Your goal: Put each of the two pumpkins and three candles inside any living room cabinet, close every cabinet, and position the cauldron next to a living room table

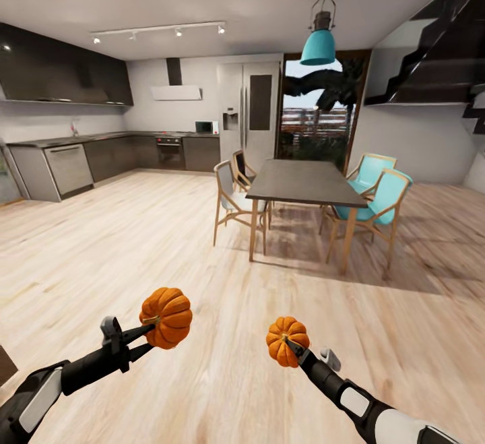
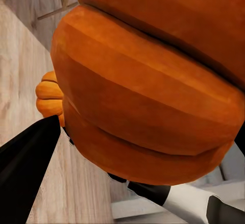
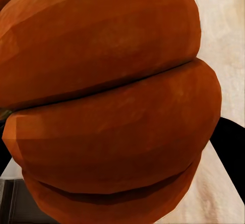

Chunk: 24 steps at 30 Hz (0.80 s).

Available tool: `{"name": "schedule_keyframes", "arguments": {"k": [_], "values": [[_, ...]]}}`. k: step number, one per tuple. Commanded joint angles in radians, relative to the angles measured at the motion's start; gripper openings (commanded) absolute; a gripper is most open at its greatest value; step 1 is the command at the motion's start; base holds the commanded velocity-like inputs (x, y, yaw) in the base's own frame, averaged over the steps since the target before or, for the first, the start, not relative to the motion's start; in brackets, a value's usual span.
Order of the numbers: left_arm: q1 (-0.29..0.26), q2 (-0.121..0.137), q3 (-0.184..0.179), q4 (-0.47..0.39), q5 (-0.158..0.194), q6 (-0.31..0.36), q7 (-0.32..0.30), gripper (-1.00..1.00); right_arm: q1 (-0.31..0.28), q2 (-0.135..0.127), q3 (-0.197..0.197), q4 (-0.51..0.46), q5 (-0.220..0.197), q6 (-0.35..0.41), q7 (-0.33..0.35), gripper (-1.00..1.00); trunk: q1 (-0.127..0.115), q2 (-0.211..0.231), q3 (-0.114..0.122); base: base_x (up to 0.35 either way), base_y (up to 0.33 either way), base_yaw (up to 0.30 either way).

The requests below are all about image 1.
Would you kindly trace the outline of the pumpkin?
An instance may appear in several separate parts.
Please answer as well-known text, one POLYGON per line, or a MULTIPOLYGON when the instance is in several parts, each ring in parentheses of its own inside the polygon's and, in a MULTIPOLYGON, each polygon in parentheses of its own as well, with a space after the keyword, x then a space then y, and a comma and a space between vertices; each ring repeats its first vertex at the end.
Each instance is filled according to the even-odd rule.
POLYGON ((266 343, 269 347, 269 355, 282 367, 298 368, 299 358, 289 348, 286 341, 290 340, 303 348, 310 346, 306 327, 294 317, 278 317, 275 323, 269 326, 266 343))
POLYGON ((178 288, 159 288, 145 299, 139 320, 142 326, 155 328, 143 336, 148 343, 163 350, 171 350, 189 334, 193 312, 191 301, 178 288))

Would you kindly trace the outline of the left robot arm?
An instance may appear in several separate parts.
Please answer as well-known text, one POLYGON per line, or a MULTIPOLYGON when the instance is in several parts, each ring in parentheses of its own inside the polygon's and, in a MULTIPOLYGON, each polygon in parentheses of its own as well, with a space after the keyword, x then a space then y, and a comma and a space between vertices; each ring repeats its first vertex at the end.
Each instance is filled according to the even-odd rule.
POLYGON ((62 392, 69 396, 118 369, 129 371, 130 361, 155 347, 147 342, 129 349, 129 344, 154 328, 152 323, 122 331, 117 317, 104 317, 100 349, 76 361, 64 360, 33 372, 0 407, 0 444, 28 444, 62 392))

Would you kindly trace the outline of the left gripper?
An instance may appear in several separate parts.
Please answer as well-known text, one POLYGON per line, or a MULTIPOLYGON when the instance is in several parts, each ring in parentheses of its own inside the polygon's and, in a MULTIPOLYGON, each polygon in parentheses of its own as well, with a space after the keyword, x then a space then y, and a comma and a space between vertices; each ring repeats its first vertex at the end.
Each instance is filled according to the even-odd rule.
POLYGON ((87 354, 83 360, 84 380, 92 384, 110 373, 121 370, 126 373, 130 370, 129 362, 135 362, 155 346, 147 344, 129 349, 129 344, 153 330, 155 326, 139 326, 135 329, 115 333, 111 336, 111 344, 103 346, 87 354))

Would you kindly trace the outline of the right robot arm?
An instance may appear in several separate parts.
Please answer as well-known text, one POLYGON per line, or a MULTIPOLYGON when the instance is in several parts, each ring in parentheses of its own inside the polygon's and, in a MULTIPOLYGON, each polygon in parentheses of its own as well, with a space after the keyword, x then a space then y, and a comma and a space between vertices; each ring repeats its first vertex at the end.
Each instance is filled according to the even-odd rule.
POLYGON ((342 363, 331 348, 316 356, 287 340, 308 379, 340 410, 350 414, 356 430, 367 444, 468 444, 437 423, 415 419, 375 399, 350 379, 342 379, 342 363))

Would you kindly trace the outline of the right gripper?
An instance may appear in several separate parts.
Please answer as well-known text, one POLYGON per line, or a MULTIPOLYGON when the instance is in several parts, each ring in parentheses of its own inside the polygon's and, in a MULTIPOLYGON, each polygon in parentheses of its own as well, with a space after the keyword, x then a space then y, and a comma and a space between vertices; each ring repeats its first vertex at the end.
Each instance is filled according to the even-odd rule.
POLYGON ((325 395, 326 380, 335 371, 319 360, 309 348, 303 348, 290 340, 286 343, 299 358, 298 365, 307 374, 308 379, 325 395))

